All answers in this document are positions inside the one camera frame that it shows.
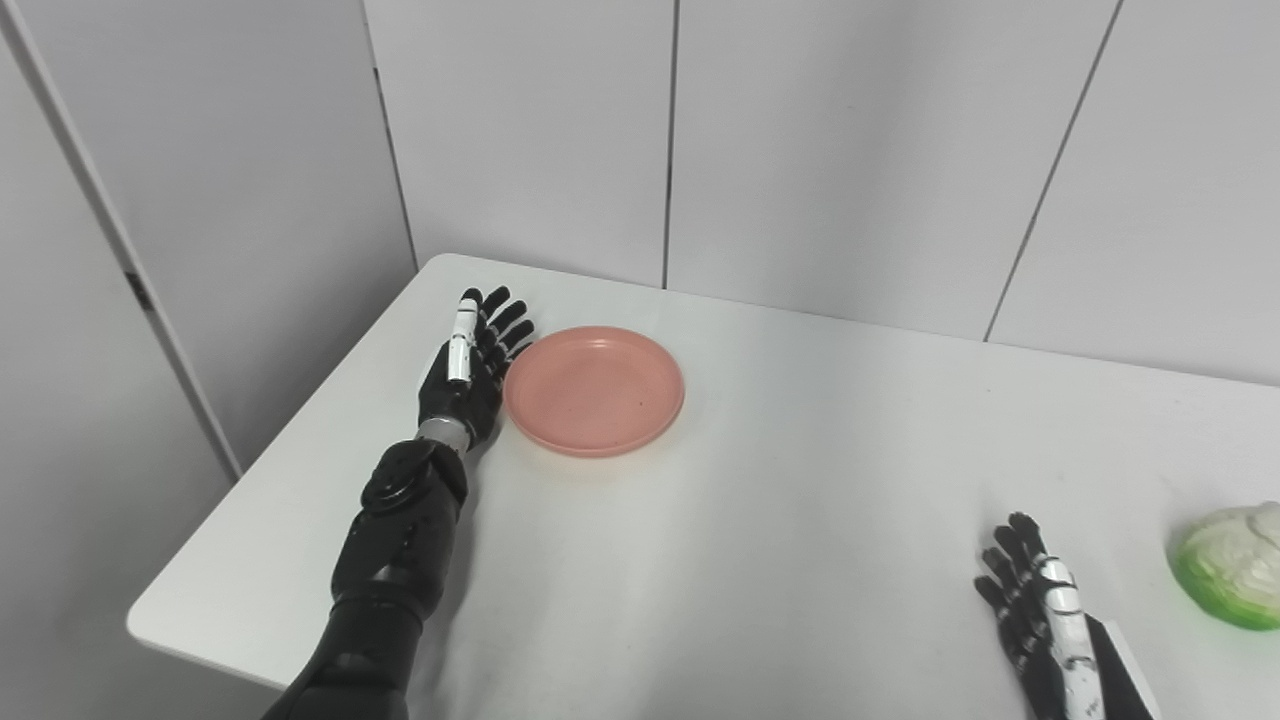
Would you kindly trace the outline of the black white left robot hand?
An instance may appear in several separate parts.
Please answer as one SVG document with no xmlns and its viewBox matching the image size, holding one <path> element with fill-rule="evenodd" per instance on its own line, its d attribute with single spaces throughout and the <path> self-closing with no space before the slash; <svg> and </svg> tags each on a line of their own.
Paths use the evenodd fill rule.
<svg viewBox="0 0 1280 720">
<path fill-rule="evenodd" d="M 451 337 L 440 346 L 419 391 L 416 436 L 461 457 L 492 437 L 515 359 L 532 342 L 527 304 L 507 286 L 463 292 Z"/>
</svg>

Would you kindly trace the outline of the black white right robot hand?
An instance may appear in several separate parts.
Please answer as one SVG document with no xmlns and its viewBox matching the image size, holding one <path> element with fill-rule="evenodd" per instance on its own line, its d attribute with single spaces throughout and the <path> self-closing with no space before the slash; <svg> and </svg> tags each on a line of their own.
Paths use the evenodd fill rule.
<svg viewBox="0 0 1280 720">
<path fill-rule="evenodd" d="M 974 579 L 1033 719 L 1156 719 L 1121 637 L 1088 614 L 1070 568 L 1039 524 L 1012 512 L 980 553 Z"/>
</svg>

